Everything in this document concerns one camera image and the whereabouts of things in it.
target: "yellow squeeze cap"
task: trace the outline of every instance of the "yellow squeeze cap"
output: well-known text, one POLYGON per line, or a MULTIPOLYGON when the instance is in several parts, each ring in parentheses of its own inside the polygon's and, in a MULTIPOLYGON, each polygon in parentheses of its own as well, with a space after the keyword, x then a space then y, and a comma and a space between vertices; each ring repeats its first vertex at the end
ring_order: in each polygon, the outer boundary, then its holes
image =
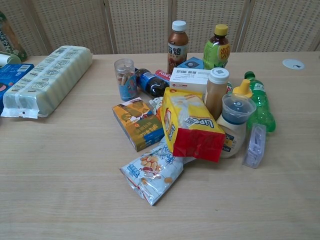
POLYGON ((215 25, 214 34, 218 36, 225 36, 228 34, 228 26, 226 24, 215 25))
POLYGON ((243 79, 240 86, 237 86, 232 91, 234 94, 245 95, 247 98, 252 97, 252 91, 250 90, 250 80, 243 79))

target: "white bottle cap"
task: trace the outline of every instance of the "white bottle cap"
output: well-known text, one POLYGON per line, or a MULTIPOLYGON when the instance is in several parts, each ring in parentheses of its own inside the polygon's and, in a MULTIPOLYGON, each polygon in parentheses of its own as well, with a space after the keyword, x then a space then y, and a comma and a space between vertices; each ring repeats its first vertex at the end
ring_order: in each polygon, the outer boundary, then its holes
POLYGON ((211 69, 209 74, 209 81, 214 84, 225 84, 229 78, 229 72, 222 67, 215 67, 211 69))
POLYGON ((176 32, 184 32, 187 29, 185 21, 177 20, 172 22, 172 30, 176 32))

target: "blue box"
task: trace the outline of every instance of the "blue box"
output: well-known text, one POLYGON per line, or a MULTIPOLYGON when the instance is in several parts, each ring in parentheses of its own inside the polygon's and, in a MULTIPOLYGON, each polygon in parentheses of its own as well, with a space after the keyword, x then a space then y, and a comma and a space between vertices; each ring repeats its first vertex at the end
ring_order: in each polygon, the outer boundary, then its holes
POLYGON ((33 64, 6 64, 0 68, 0 114, 4 109, 4 94, 35 66, 33 64))
POLYGON ((205 69, 204 62, 202 59, 199 59, 197 57, 189 58, 187 61, 181 63, 178 65, 177 68, 183 68, 183 69, 205 69))

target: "yellow cookie box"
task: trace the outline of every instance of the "yellow cookie box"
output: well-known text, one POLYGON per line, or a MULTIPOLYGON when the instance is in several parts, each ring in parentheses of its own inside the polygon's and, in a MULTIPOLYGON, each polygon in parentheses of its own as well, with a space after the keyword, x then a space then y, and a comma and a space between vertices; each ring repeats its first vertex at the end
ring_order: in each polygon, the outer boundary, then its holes
POLYGON ((219 161, 225 132, 202 102, 201 93, 167 87, 161 121, 173 156, 219 161))

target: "wooden table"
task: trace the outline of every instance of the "wooden table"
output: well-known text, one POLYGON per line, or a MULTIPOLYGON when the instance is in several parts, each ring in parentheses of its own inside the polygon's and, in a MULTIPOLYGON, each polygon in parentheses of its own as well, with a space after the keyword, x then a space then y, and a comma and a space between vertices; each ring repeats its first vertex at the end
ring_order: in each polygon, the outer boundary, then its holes
POLYGON ((319 55, 232 53, 233 85, 254 71, 276 118, 261 165, 243 166, 244 149, 218 164, 195 160, 153 207, 119 171, 143 151, 113 116, 122 102, 113 64, 166 70, 166 55, 95 55, 48 118, 0 119, 0 239, 320 239, 319 55), (288 58, 305 69, 284 67, 288 58))

